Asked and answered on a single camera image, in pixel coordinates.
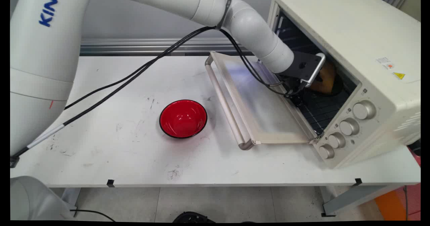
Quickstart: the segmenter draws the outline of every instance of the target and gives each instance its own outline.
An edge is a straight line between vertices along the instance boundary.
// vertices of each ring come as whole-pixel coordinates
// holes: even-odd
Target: floor
[[[82,188],[77,201],[78,209],[124,222],[171,223],[185,211],[217,223],[384,220],[374,200],[336,217],[321,217],[322,204],[320,189],[313,186]],[[75,219],[108,221],[89,212],[77,212]]]

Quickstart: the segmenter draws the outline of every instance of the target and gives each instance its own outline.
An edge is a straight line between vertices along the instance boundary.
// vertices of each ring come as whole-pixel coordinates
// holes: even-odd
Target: red bowl
[[[203,106],[192,100],[178,100],[167,105],[160,115],[160,127],[168,136],[185,139],[200,133],[208,121]]]

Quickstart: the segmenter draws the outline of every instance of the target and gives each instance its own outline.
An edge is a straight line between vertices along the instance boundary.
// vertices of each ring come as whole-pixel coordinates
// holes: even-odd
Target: oven door
[[[266,83],[279,82],[256,57],[249,60]],[[306,144],[316,138],[300,110],[259,83],[239,56],[211,52],[205,65],[241,149],[256,144]],[[282,86],[272,88],[286,92]]]

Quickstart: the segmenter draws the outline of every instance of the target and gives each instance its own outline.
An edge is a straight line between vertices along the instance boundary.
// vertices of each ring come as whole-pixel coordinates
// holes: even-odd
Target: yellow warning sticker
[[[403,79],[404,78],[404,74],[403,73],[393,73],[394,75],[396,75],[396,77],[398,78],[398,79]]]

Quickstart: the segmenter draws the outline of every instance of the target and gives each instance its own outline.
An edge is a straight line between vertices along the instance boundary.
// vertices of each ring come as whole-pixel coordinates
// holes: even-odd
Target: gray wall
[[[243,0],[267,19],[271,0]],[[10,15],[17,0],[10,0]],[[90,0],[82,38],[182,38],[202,27],[185,18],[128,0]],[[207,31],[200,38],[223,38]]]

